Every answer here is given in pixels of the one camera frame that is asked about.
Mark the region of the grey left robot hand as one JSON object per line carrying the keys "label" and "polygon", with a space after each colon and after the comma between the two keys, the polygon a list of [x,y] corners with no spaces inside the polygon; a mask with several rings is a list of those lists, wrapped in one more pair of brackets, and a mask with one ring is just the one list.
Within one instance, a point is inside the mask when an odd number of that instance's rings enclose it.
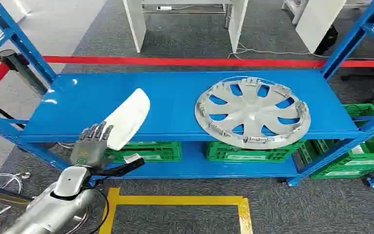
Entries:
{"label": "grey left robot hand", "polygon": [[105,150],[112,129],[113,125],[107,126],[105,121],[83,129],[74,144],[70,157],[71,163],[98,169],[104,168],[108,162]]}

